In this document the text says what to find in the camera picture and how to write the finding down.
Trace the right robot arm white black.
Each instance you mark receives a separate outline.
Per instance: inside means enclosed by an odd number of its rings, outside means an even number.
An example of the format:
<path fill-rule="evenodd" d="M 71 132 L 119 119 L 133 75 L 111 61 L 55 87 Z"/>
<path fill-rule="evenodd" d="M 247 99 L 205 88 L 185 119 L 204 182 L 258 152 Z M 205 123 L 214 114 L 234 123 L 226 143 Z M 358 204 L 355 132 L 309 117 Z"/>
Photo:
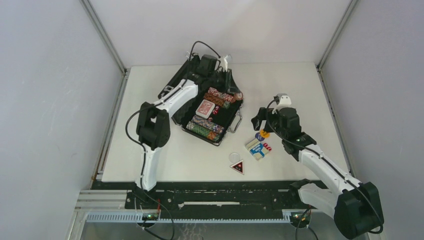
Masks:
<path fill-rule="evenodd" d="M 265 132 L 281 138 L 284 150 L 326 186 L 320 188 L 308 179 L 295 182 L 294 191 L 289 194 L 293 207 L 306 204 L 320 210 L 334 220 L 339 232 L 349 240 L 383 231 L 384 214 L 377 187 L 372 182 L 361 182 L 327 157 L 317 142 L 302 131 L 295 108 L 261 107 L 251 122 L 254 130 L 264 124 Z"/>

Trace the blue playing card box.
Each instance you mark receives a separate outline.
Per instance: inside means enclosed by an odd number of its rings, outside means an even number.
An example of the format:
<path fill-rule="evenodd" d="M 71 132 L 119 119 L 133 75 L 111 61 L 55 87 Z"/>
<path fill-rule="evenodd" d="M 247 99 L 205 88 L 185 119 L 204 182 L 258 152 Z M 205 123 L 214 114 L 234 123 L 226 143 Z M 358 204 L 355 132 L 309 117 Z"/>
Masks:
<path fill-rule="evenodd" d="M 263 159 L 271 151 L 268 151 L 264 148 L 264 143 L 258 141 L 256 138 L 247 142 L 244 146 L 249 151 L 249 153 L 257 160 Z"/>

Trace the red playing card deck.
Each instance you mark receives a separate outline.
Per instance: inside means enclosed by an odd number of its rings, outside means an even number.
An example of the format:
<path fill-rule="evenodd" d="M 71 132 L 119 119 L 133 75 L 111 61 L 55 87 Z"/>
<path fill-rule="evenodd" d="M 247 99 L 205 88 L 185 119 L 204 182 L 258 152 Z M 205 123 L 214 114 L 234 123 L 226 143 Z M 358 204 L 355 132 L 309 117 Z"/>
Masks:
<path fill-rule="evenodd" d="M 213 112 L 215 106 L 216 105 L 214 103 L 203 99 L 195 110 L 195 114 L 201 118 L 207 119 Z"/>

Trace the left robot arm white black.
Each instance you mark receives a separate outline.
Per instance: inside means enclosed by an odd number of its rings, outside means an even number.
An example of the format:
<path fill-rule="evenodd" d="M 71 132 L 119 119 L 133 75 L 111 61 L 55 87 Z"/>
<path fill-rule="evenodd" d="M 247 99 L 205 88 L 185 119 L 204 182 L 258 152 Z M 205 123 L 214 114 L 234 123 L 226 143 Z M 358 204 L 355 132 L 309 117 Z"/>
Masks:
<path fill-rule="evenodd" d="M 218 146 L 227 132 L 234 132 L 232 121 L 239 113 L 243 94 L 236 85 L 231 56 L 191 54 L 158 95 L 144 102 L 137 116 L 137 144 L 142 147 L 140 176 L 135 180 L 143 189 L 137 202 L 149 209 L 156 203 L 152 190 L 157 184 L 157 168 L 163 147 L 171 138 L 171 123 L 184 131 Z"/>

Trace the red dice group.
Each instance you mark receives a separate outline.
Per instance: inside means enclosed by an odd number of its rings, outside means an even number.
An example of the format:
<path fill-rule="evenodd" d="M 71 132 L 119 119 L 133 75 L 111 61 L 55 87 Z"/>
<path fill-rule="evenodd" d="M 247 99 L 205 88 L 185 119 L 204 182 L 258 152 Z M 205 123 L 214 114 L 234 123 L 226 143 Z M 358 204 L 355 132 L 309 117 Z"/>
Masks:
<path fill-rule="evenodd" d="M 268 151 L 271 151 L 272 150 L 272 148 L 267 143 L 264 143 L 263 146 Z"/>

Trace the black aluminium poker case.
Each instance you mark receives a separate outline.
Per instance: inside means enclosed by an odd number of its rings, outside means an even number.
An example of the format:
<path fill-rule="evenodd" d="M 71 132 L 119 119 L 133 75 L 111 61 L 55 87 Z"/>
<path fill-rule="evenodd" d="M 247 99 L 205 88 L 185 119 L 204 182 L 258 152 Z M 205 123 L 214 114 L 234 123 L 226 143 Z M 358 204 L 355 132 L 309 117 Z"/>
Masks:
<path fill-rule="evenodd" d="M 230 68 L 212 55 L 191 55 L 159 93 L 163 98 L 184 79 L 198 85 L 197 96 L 185 103 L 172 121 L 181 128 L 214 146 L 219 146 L 227 132 L 234 133 L 233 120 L 240 114 L 244 95 L 236 85 Z"/>

